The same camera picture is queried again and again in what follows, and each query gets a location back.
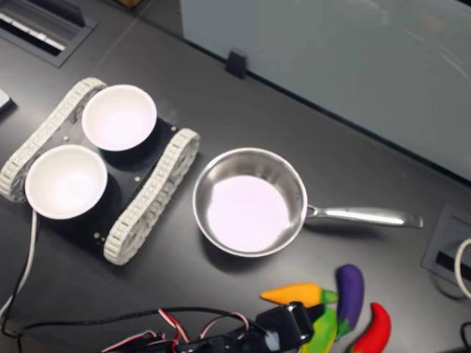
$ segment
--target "plastic toy food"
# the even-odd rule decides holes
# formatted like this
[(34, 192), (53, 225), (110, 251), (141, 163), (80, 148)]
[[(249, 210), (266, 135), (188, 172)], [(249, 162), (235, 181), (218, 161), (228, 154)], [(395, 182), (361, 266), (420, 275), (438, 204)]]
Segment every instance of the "plastic toy food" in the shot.
[(314, 336), (301, 346), (301, 353), (328, 353), (337, 333), (337, 314), (329, 307), (314, 322)]
[(363, 275), (354, 265), (343, 265), (337, 270), (339, 284), (339, 328), (336, 341), (355, 329), (363, 307), (365, 284)]
[(389, 314), (378, 303), (371, 303), (373, 321), (368, 330), (353, 344), (349, 353), (381, 353), (391, 335)]
[(337, 302), (337, 293), (320, 288), (314, 283), (297, 283), (263, 292), (260, 297), (279, 305), (301, 302), (305, 307)]

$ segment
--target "metal handle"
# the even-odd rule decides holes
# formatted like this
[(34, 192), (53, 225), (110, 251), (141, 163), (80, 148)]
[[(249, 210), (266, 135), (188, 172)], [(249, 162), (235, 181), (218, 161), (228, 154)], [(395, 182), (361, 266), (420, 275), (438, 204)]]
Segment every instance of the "metal handle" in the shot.
[(382, 226), (422, 228), (423, 221), (419, 215), (375, 207), (330, 207), (319, 208), (308, 205), (306, 218), (336, 218)]

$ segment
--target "dark countertop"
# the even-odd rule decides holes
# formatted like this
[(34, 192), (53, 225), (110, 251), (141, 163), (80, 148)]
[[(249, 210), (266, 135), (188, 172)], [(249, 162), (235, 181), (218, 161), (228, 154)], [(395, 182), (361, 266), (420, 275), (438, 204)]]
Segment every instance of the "dark countertop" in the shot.
[[(458, 329), (471, 318), (469, 301), (443, 296), (420, 263), (445, 203), (471, 213), (469, 188), (260, 82), (227, 74), (221, 63), (117, 7), (91, 0), (82, 6), (99, 26), (61, 69), (0, 40), (0, 85), (18, 104), (0, 117), (0, 164), (87, 76), (149, 92), (166, 120), (202, 136), (200, 155), (144, 247), (124, 267), (43, 231), (13, 311), (15, 322), (102, 318), (183, 305), (253, 318), (271, 307), (258, 299), (261, 291), (290, 282), (335, 288), (335, 269), (354, 263), (365, 276), (366, 303), (380, 302), (391, 314), (385, 352), (444, 352), (461, 344)], [(421, 214), (425, 228), (304, 228), (270, 257), (222, 254), (198, 230), (191, 191), (207, 162), (242, 146), (269, 149), (289, 160), (315, 205), (407, 210)], [(29, 218), (26, 205), (0, 199), (0, 302), (10, 295), (26, 257)], [(193, 336), (208, 319), (179, 317)], [(343, 352), (369, 320), (365, 306), (357, 332), (332, 352)], [(144, 329), (167, 326), (150, 317), (99, 329), (37, 329), (32, 336), (57, 352), (94, 352)]]

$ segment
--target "purple eggplant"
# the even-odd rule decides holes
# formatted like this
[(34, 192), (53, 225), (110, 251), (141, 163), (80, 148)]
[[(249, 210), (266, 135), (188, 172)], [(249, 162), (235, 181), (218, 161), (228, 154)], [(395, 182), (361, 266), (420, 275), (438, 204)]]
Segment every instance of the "purple eggplant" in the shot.
[(365, 294), (363, 274), (355, 265), (343, 265), (337, 270), (339, 307), (337, 309), (336, 341), (355, 329)]

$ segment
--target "saucepan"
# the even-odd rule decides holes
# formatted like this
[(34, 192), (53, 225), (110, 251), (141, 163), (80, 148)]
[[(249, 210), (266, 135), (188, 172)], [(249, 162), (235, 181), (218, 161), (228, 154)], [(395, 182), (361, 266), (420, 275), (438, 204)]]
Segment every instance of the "saucepan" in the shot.
[(299, 174), (264, 149), (234, 149), (203, 170), (193, 209), (205, 237), (221, 250), (261, 257), (290, 244), (308, 218), (337, 218), (391, 227), (421, 228), (418, 215), (374, 207), (315, 207), (308, 204)]

